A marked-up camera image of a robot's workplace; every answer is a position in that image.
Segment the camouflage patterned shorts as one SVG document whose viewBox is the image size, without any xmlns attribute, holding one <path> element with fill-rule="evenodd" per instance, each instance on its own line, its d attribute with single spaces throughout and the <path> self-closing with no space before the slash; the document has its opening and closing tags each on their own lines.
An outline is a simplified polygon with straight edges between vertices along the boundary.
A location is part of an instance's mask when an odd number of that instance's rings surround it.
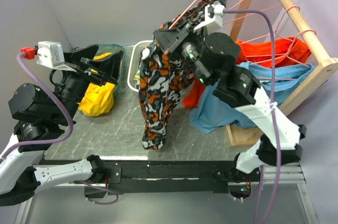
<svg viewBox="0 0 338 224">
<path fill-rule="evenodd" d="M 200 2 L 163 23 L 159 29 L 177 30 L 188 20 L 201 23 L 205 6 L 226 0 L 200 0 Z M 181 100 L 181 91 L 193 83 L 193 73 L 183 59 L 162 51 L 157 38 L 140 53 L 139 104 L 145 127 L 142 145 L 146 150 L 159 150 L 166 143 L 168 120 Z"/>
</svg>

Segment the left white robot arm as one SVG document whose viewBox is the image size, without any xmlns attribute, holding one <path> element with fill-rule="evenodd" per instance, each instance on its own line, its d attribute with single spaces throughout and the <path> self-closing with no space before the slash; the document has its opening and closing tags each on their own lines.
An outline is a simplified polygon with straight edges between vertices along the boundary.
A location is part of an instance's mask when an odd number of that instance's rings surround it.
<svg viewBox="0 0 338 224">
<path fill-rule="evenodd" d="M 34 48 L 22 48 L 16 59 L 51 69 L 50 77 L 60 71 L 62 79 L 49 89 L 32 71 L 32 83 L 18 87 L 8 105 L 17 121 L 8 145 L 1 154 L 1 206 L 13 206 L 56 185 L 82 183 L 109 192 L 111 184 L 121 181 L 119 164 L 105 166 L 98 155 L 68 164 L 41 166 L 45 151 L 54 143 L 66 140 L 73 131 L 73 117 L 87 102 L 107 111 L 118 85 L 125 51 L 117 45 L 93 44 L 65 52 L 59 42 L 41 41 Z"/>
</svg>

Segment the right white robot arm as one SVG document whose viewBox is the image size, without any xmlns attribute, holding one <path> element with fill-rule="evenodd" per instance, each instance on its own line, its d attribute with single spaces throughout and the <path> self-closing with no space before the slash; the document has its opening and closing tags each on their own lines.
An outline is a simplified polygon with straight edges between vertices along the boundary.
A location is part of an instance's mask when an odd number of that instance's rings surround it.
<svg viewBox="0 0 338 224">
<path fill-rule="evenodd" d="M 269 98 L 259 80 L 244 67 L 235 64 L 238 46 L 224 33 L 203 37 L 190 27 L 181 30 L 156 30 L 154 38 L 161 50 L 182 59 L 199 81 L 212 90 L 217 112 L 224 106 L 249 118 L 263 135 L 251 148 L 234 159 L 231 175 L 243 181 L 261 165 L 281 166 L 297 162 L 302 156 L 299 141 L 306 127 L 291 122 Z"/>
</svg>

